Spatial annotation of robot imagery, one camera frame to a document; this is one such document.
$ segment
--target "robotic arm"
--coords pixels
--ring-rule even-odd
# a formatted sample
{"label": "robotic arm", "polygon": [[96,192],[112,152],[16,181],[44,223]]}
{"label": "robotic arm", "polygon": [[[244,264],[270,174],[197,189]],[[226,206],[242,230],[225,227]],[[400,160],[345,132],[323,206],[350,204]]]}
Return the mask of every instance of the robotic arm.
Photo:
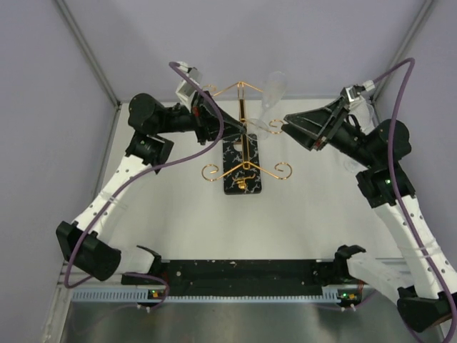
{"label": "robotic arm", "polygon": [[[179,68],[199,84],[201,74],[197,69],[184,63]],[[113,245],[111,239],[117,223],[138,190],[153,177],[151,166],[161,166],[171,153],[174,143],[159,134],[194,131],[197,141],[202,145],[214,141],[218,135],[219,120],[207,100],[184,80],[179,84],[176,94],[180,103],[172,107],[164,107],[148,94],[138,94],[131,100],[129,125],[135,129],[135,133],[116,172],[87,209],[71,224],[60,223],[56,230],[64,258],[69,261],[83,229],[91,227],[91,233],[79,247],[74,265],[100,281],[107,280],[115,272],[148,273],[158,256],[146,247],[133,247],[125,243],[124,246],[119,243]],[[245,132],[242,123],[222,109],[219,111],[224,119],[223,138]],[[135,182],[126,184],[132,178]]]}
{"label": "robotic arm", "polygon": [[415,331],[422,332],[449,319],[451,315],[443,288],[426,257],[433,257],[454,301],[457,300],[457,273],[428,228],[415,190],[398,163],[411,152],[406,126],[397,121],[394,169],[402,200],[410,212],[423,247],[418,246],[393,192],[387,158],[390,119],[380,123],[369,134],[362,133],[357,122],[352,125],[348,120],[352,106],[364,101],[361,92],[369,89],[368,86],[345,88],[337,100],[325,107],[285,116],[287,124],[282,129],[309,151],[319,151],[330,144],[367,168],[357,175],[358,188],[389,229],[412,277],[406,277],[377,262],[364,249],[347,256],[346,276],[363,280],[388,297],[397,305],[403,320]]}

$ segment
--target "gray wall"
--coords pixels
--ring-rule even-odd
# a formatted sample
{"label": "gray wall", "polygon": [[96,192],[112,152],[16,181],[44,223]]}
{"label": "gray wall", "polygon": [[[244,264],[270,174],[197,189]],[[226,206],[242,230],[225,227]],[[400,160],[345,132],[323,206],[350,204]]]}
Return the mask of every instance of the gray wall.
{"label": "gray wall", "polygon": [[36,342],[114,109],[50,0],[3,1],[0,49],[0,342]]}
{"label": "gray wall", "polygon": [[174,101],[170,60],[204,83],[288,75],[289,96],[332,97],[382,72],[424,0],[66,0],[116,95]]}
{"label": "gray wall", "polygon": [[[417,190],[429,227],[457,266],[457,1],[440,0],[408,52],[416,67],[399,119],[411,132],[413,152],[403,165]],[[379,103],[391,115],[406,68],[398,72]]]}

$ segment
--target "white table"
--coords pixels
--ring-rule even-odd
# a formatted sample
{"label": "white table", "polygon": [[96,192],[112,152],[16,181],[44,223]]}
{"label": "white table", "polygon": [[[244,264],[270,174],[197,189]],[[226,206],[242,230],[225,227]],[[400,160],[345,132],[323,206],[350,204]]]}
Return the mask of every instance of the white table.
{"label": "white table", "polygon": [[[331,99],[283,100],[275,117],[323,106]],[[219,105],[238,118],[237,101]],[[259,101],[247,101],[247,117]],[[122,106],[104,182],[116,171],[134,130]],[[174,141],[169,161],[202,149],[194,133],[164,134]],[[123,240],[154,249],[164,259],[328,259],[342,244],[359,244],[379,258],[401,257],[387,228],[358,190],[355,174],[343,166],[344,155],[327,146],[309,152],[285,134],[259,142],[260,163],[267,170],[286,161],[293,175],[285,181],[262,174],[260,194],[228,196],[222,180],[201,177],[206,164],[222,165],[222,143],[193,161],[163,169],[118,225],[110,242]]]}

